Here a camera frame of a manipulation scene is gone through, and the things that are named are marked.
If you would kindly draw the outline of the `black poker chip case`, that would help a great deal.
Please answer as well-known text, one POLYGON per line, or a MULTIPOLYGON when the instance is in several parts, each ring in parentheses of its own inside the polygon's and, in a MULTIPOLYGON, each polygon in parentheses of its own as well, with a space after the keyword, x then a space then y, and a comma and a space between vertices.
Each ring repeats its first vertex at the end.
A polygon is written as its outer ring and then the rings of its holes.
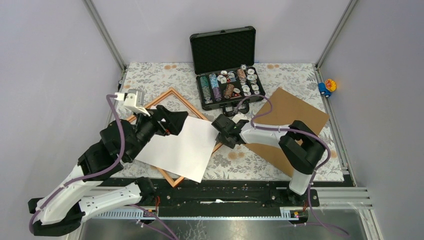
POLYGON ((247 114, 250 104, 259 102, 266 94, 258 71, 254 67, 256 29, 253 26, 194 33, 189 37, 194 73, 198 88, 201 108, 205 111, 220 109, 228 117, 236 113, 236 106, 241 103, 239 112, 247 114), (243 69, 247 81, 240 83, 237 70, 243 69), (222 100, 214 100, 209 75, 216 74, 222 100), (200 77, 208 78, 211 102, 205 102, 200 77), (234 85, 232 98, 224 98, 227 84, 234 85))

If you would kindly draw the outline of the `brown cardboard backing board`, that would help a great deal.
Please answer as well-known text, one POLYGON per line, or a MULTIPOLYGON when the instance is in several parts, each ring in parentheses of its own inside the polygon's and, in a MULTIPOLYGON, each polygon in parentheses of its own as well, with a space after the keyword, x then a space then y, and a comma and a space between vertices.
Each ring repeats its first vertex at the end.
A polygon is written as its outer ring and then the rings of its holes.
MULTIPOLYGON (((277 88, 269 98, 271 103, 265 103, 254 115, 264 114, 269 110, 271 113, 257 117, 254 122, 264 125, 290 125, 295 120, 304 122, 315 134, 319 134, 329 120, 329 115, 308 104, 300 98, 277 88)), ((246 147, 255 154, 262 157, 275 168, 291 177, 294 168, 279 147, 264 144, 247 144, 246 147)))

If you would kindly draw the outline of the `purple poker chip stack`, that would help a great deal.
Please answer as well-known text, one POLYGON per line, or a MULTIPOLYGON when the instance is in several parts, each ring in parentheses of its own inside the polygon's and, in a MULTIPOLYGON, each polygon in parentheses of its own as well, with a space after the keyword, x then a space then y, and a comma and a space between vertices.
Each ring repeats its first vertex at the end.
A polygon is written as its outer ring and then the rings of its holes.
POLYGON ((220 102, 223 99, 221 89, 219 87, 214 87, 212 89, 212 92, 213 92, 214 100, 216 102, 220 102))

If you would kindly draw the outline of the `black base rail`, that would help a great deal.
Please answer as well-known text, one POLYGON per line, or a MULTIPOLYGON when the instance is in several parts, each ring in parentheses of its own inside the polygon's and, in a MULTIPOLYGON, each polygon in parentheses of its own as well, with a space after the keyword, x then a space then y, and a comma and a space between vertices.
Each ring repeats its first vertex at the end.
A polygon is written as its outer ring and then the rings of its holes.
POLYGON ((140 207, 170 218, 277 218, 283 210, 304 211, 318 207, 315 191, 297 195, 288 181, 184 180, 172 187, 164 179, 152 179, 154 191, 140 207))

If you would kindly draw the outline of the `pink poker chip stack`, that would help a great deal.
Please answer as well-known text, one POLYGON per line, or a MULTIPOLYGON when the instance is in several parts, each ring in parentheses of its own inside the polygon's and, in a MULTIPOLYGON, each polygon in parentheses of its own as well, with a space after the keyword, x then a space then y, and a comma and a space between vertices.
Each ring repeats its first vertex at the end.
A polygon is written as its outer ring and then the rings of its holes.
POLYGON ((247 81, 246 73, 242 68, 239 68, 236 73, 240 83, 245 83, 247 81))

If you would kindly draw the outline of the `orange wooden picture frame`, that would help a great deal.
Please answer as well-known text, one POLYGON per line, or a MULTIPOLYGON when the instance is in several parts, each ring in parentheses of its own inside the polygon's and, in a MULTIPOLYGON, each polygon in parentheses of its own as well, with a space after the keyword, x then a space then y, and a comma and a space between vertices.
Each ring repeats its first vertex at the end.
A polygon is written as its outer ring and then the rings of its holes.
MULTIPOLYGON (((161 94, 159 97, 157 97, 152 102, 146 104, 145 107, 147 109, 155 108, 157 105, 165 105, 166 103, 170 103, 171 101, 174 102, 173 104, 170 105, 171 111, 179 112, 179 111, 181 111, 180 109, 187 108, 187 109, 190 109, 191 111, 193 111, 194 114, 197 117, 202 118, 204 120, 207 120, 207 118, 199 110, 197 110, 192 104, 189 103, 188 100, 183 98, 183 96, 172 87, 169 90, 167 90, 166 92, 164 92, 163 94, 161 94)), ((221 147, 221 144, 216 143, 212 154, 215 151, 217 151, 220 147, 221 147)), ((155 168, 160 172, 160 174, 168 181, 168 183, 172 187, 176 187, 184 179, 186 179, 183 176, 176 175, 174 173, 168 172, 168 171, 163 170, 161 168, 158 168, 158 167, 155 167, 155 168)))

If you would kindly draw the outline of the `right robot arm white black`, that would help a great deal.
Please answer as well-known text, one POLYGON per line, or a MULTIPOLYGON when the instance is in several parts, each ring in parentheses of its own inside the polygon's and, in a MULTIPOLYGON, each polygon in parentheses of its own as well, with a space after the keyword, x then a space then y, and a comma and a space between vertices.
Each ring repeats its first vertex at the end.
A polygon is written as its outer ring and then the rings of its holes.
POLYGON ((221 114, 211 125, 218 131, 217 142, 231 149, 246 144, 281 149, 293 167, 286 193, 287 201, 293 206, 299 206, 307 199, 306 192, 320 168, 324 153, 327 152, 328 158, 331 156, 329 146, 300 120, 288 125, 267 125, 254 123, 241 113, 233 118, 221 114))

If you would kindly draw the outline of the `blue poker chip stack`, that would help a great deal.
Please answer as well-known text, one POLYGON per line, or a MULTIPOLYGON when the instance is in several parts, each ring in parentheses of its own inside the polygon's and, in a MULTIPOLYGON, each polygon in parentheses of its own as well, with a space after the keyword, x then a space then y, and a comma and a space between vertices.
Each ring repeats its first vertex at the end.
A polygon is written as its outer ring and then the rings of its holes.
POLYGON ((215 73, 211 73, 209 76, 209 82, 210 82, 210 86, 211 88, 214 89, 219 89, 219 81, 218 81, 218 77, 215 73))

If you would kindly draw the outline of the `sunset landscape photo print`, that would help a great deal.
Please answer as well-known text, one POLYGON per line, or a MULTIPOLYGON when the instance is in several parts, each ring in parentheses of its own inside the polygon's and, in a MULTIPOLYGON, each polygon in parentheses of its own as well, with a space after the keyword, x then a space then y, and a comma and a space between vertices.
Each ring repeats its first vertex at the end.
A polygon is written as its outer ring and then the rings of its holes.
POLYGON ((190 109, 180 110, 188 112, 182 131, 178 135, 154 135, 135 160, 200 183, 218 131, 210 121, 197 117, 190 109))

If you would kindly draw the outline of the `green poker chip stack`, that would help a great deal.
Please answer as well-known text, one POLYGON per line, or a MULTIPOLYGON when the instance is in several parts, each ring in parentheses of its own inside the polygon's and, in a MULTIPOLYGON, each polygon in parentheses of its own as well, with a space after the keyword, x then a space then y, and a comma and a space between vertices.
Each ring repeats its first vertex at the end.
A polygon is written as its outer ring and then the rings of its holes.
POLYGON ((209 88, 209 81, 208 78, 206 76, 201 76, 200 77, 200 86, 201 86, 201 90, 203 93, 203 98, 205 100, 206 103, 209 103, 212 101, 212 97, 211 97, 211 91, 209 88))

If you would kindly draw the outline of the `brown poker chip stack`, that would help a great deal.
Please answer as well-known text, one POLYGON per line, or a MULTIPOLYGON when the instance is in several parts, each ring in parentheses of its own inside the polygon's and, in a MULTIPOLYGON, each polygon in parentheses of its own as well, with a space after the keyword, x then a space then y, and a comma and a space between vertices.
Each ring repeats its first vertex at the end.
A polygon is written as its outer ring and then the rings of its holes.
POLYGON ((223 96, 225 99, 230 99, 233 96, 233 92, 234 92, 234 88, 235 86, 233 84, 227 84, 224 92, 223 92, 223 96))

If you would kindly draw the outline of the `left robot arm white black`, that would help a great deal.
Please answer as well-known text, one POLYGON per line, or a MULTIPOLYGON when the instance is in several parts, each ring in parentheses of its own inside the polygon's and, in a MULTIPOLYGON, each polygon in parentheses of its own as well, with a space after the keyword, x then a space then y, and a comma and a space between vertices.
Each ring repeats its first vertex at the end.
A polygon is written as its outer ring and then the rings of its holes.
POLYGON ((61 237, 98 214, 131 204, 152 204, 156 191, 147 177, 99 196, 87 197, 86 193, 120 172, 123 163, 133 162, 154 136, 178 135, 188 115, 158 105, 147 115, 137 114, 135 123, 120 118, 112 121, 100 132, 99 142, 78 158, 71 173, 52 193, 28 201, 30 232, 61 237))

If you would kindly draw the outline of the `blue yellow toy car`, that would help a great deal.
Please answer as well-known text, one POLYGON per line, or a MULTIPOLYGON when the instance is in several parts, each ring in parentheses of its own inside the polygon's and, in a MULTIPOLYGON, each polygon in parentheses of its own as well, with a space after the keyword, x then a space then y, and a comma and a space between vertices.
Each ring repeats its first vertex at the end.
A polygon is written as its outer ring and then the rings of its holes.
POLYGON ((337 84, 332 79, 327 79, 318 84, 318 90, 322 96, 329 98, 332 93, 337 89, 337 84))

